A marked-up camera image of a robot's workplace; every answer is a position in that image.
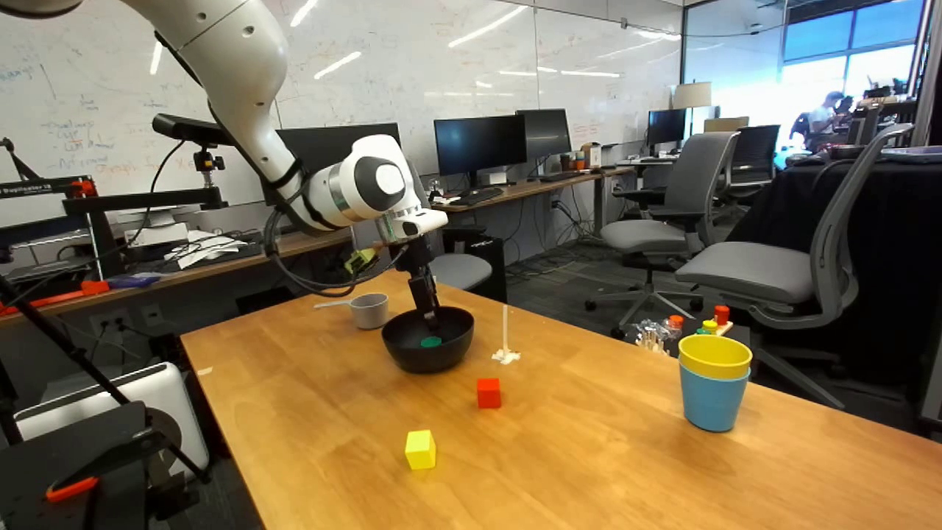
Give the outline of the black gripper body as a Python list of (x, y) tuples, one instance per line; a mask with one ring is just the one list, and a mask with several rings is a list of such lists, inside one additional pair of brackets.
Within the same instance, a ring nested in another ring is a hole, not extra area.
[(406, 244), (405, 264), (409, 274), (409, 291), (413, 291), (415, 308), (425, 317), (434, 317), (440, 308), (440, 295), (437, 295), (437, 279), (434, 279), (430, 263), (434, 263), (434, 254), (422, 238)]

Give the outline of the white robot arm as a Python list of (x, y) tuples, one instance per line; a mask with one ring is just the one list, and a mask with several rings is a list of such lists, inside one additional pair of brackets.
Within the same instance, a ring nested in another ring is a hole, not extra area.
[(402, 145), (375, 132), (355, 141), (343, 161), (307, 171), (290, 151), (274, 118), (290, 55), (281, 20), (266, 0), (125, 0), (207, 90), (216, 123), (277, 195), (290, 219), (312, 233), (372, 220), (409, 274), (415, 308), (440, 311), (425, 236), (447, 216), (419, 196)]

